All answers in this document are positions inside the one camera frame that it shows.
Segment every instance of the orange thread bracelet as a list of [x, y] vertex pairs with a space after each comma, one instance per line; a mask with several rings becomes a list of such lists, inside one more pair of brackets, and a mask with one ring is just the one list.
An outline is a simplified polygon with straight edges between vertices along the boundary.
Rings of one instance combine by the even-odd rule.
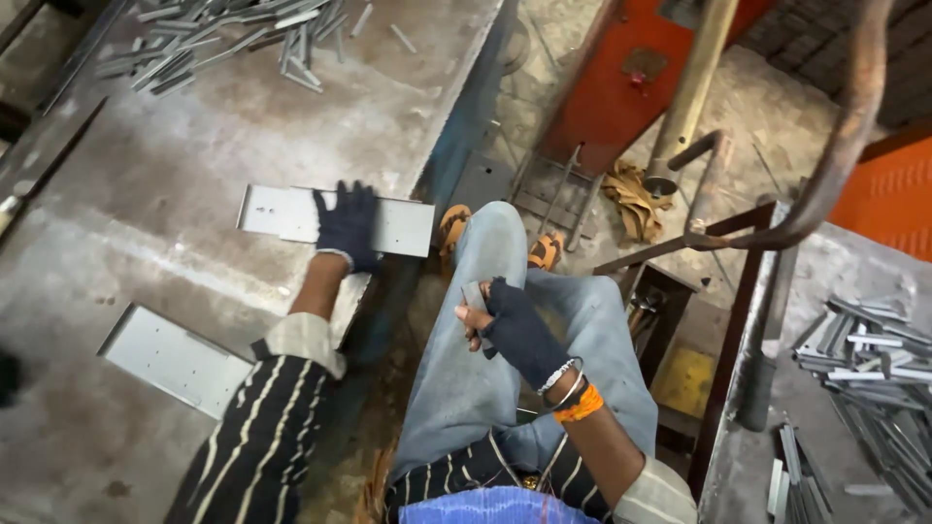
[[592, 415], [604, 404], [605, 401], [602, 400], [602, 395], [598, 394], [596, 386], [590, 383], [589, 387], [582, 392], [580, 403], [573, 407], [554, 411], [554, 419], [561, 424], [563, 422], [581, 421], [589, 415]]

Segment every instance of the pile of metal strips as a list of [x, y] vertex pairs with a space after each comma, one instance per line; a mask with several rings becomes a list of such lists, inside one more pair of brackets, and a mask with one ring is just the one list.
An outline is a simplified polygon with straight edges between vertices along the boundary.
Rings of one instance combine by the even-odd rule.
[[890, 297], [829, 298], [793, 359], [830, 391], [878, 475], [916, 514], [932, 508], [932, 337]]
[[767, 513], [774, 517], [774, 524], [828, 524], [833, 511], [829, 485], [809, 448], [800, 439], [799, 430], [789, 424], [780, 428], [785, 462], [774, 459]]
[[[255, 51], [283, 43], [279, 71], [286, 78], [305, 88], [323, 93], [320, 79], [311, 72], [312, 50], [330, 34], [336, 39], [337, 59], [343, 59], [342, 26], [349, 15], [343, 13], [344, 0], [182, 0], [160, 3], [145, 11], [138, 20], [150, 28], [151, 42], [138, 37], [130, 52], [107, 57], [97, 64], [96, 76], [110, 78], [131, 75], [133, 90], [150, 88], [163, 97], [192, 82], [194, 74], [222, 62], [242, 51]], [[353, 26], [350, 37], [357, 36], [372, 14], [372, 4], [366, 4], [363, 14]], [[223, 25], [241, 23], [247, 26], [264, 24], [244, 34], [223, 51], [198, 58], [199, 46], [217, 42], [213, 35]], [[391, 30], [412, 53], [417, 50], [394, 24]]]

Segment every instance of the metal workbench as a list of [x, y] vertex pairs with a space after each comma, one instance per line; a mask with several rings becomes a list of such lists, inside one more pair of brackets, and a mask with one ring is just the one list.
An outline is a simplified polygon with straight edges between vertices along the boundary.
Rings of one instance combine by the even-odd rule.
[[[236, 230], [247, 184], [362, 179], [381, 196], [442, 207], [465, 162], [453, 144], [481, 136], [477, 105], [494, 103], [487, 84], [497, 90], [490, 68], [509, 4], [377, 4], [345, 41], [346, 63], [332, 42], [315, 51], [324, 95], [282, 78], [273, 46], [163, 99], [127, 78], [93, 79], [98, 57], [142, 31], [139, 8], [122, 10], [59, 99], [109, 101], [0, 253], [0, 346], [24, 358], [30, 379], [0, 412], [0, 519], [162, 518], [214, 421], [95, 356], [121, 312], [143, 304], [251, 358], [248, 344], [285, 314], [313, 247]], [[347, 2], [351, 21], [364, 5]], [[245, 30], [224, 31], [228, 45]], [[343, 282], [336, 342], [368, 284]]]
[[[708, 423], [714, 431], [714, 447], [701, 491], [703, 522], [770, 521], [765, 508], [777, 448], [775, 433], [751, 433], [733, 421], [742, 392], [741, 370], [747, 344], [763, 327], [761, 304], [774, 269], [774, 253], [751, 252], [747, 260], [755, 266], [746, 265], [732, 317], [732, 322], [740, 325], [729, 325], [722, 352], [724, 355], [728, 351], [729, 338], [738, 341], [735, 372], [729, 369], [727, 373], [730, 379], [721, 416], [704, 421], [704, 426]], [[835, 414], [828, 392], [790, 358], [790, 346], [822, 312], [833, 293], [848, 299], [897, 293], [913, 325], [926, 332], [932, 326], [932, 264], [831, 224], [822, 225], [800, 244], [780, 336], [768, 426], [774, 429], [791, 421], [800, 428], [829, 483], [835, 522], [917, 521], [903, 516], [905, 506], [896, 497], [844, 494], [846, 484], [883, 481], [877, 480], [856, 441]]]

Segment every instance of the black and white striped sleeve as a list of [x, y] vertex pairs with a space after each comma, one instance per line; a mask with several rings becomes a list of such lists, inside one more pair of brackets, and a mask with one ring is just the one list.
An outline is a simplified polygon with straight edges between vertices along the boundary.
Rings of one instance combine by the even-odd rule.
[[[328, 331], [305, 331], [297, 342], [307, 342], [306, 336], [326, 337]], [[336, 377], [329, 365], [294, 356], [298, 351], [282, 351], [289, 348], [273, 345], [272, 340], [267, 337], [254, 344], [259, 360], [191, 462], [166, 522], [295, 520], [297, 487], [307, 473], [320, 430], [316, 414]]]

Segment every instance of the hand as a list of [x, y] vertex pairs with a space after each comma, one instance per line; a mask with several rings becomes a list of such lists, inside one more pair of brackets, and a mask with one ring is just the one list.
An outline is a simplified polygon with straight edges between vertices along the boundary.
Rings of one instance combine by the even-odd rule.
[[319, 189], [312, 189], [321, 224], [317, 239], [318, 253], [337, 253], [349, 262], [350, 273], [371, 273], [378, 267], [372, 250], [372, 234], [376, 222], [376, 193], [358, 180], [352, 191], [342, 180], [336, 185], [336, 205], [328, 210]]
[[457, 317], [466, 324], [470, 351], [479, 350], [478, 335], [488, 338], [508, 364], [540, 391], [547, 380], [569, 362], [550, 328], [543, 322], [525, 292], [505, 283], [502, 277], [480, 284], [488, 313], [457, 306]]

